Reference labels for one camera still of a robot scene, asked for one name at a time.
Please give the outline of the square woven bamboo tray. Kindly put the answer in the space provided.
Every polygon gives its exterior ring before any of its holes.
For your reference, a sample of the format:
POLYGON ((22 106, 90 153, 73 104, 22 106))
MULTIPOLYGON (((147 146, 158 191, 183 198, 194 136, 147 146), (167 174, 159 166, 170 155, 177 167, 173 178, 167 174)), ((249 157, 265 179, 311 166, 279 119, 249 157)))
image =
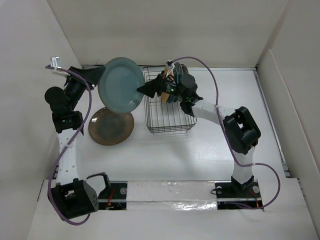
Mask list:
POLYGON ((174 69, 165 67, 162 71, 164 82, 162 83, 162 92, 160 99, 162 103, 173 103, 175 96, 173 94, 173 85, 175 82, 174 69))

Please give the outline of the grey-blue round plate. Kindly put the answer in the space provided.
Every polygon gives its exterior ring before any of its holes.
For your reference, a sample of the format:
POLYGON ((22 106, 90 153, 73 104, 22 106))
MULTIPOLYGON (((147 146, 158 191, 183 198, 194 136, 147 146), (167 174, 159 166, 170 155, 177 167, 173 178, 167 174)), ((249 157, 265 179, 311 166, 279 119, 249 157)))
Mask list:
POLYGON ((101 102, 115 113, 134 111, 143 99, 137 88, 145 84, 141 68, 127 57, 116 57, 104 65, 97 85, 101 102))

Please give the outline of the teal scalloped plate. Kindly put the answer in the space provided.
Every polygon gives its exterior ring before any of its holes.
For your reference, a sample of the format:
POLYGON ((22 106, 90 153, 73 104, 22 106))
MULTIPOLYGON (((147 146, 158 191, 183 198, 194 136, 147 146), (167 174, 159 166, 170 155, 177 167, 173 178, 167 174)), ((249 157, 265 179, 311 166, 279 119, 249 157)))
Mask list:
MULTIPOLYGON (((174 68, 174 70, 173 70, 173 84, 174 84, 175 86, 177 86, 180 81, 177 82, 175 73, 176 73, 176 69, 174 68)), ((167 102, 168 102, 169 104, 171 104, 171 103, 176 103, 176 102, 178 101, 178 99, 179 99, 179 98, 178 98, 177 96, 170 95, 170 96, 168 97, 168 99, 167 99, 167 102)))

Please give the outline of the blue floral white plate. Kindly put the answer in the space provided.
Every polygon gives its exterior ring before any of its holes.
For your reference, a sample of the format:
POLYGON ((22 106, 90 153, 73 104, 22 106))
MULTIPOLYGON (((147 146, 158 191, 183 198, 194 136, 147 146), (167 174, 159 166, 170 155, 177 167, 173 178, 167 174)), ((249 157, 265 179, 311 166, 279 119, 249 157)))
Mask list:
POLYGON ((181 79, 181 73, 182 73, 182 68, 179 62, 176 62, 175 64, 175 77, 176 77, 176 81, 179 82, 181 79))

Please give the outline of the mint green flower plate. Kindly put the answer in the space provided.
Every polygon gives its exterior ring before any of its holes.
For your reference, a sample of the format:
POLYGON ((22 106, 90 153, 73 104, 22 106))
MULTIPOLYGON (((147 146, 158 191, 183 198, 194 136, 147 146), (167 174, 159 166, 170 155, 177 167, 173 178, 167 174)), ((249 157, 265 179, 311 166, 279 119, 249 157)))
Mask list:
POLYGON ((190 78, 189 70, 188 70, 186 65, 182 64, 181 65, 181 77, 180 77, 180 80, 182 82, 185 82, 189 78, 190 78))

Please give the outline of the brown speckled plate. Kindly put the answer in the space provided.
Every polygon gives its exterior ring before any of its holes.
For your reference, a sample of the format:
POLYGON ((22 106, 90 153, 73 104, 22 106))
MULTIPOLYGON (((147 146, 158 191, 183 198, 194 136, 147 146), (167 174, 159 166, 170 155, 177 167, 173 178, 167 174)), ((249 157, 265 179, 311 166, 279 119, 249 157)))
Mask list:
POLYGON ((131 135, 134 125, 134 117, 130 112, 117 113, 104 107, 92 115, 88 133, 97 144, 114 146, 131 135))

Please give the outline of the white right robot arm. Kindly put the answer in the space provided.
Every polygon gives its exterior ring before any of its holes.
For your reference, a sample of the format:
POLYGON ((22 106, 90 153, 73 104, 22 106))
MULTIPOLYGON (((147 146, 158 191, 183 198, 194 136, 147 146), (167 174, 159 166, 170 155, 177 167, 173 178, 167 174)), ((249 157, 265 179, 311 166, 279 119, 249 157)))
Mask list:
POLYGON ((179 83, 174 83, 161 73, 137 88, 137 91, 150 98, 161 94, 177 97, 185 114, 208 120, 221 127, 234 159, 231 191, 235 196, 242 197, 254 181, 253 153, 261 131, 246 107, 233 109, 219 106, 200 97, 197 89, 196 80, 190 74, 183 75, 179 83))

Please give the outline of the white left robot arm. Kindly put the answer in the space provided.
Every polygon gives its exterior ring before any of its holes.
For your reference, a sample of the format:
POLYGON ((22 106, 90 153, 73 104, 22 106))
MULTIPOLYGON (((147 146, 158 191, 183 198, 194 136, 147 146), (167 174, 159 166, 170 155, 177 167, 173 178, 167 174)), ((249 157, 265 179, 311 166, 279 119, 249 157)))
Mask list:
POLYGON ((106 68, 104 66, 69 69, 46 66, 54 72, 66 73, 64 88, 51 87, 44 99, 52 111, 52 121, 59 142, 59 155, 53 164, 47 185, 48 200, 58 216, 66 223, 80 226, 99 209, 100 198, 114 191, 105 172, 82 178, 80 175, 81 143, 84 126, 89 118, 75 107, 85 91, 92 96, 106 68))

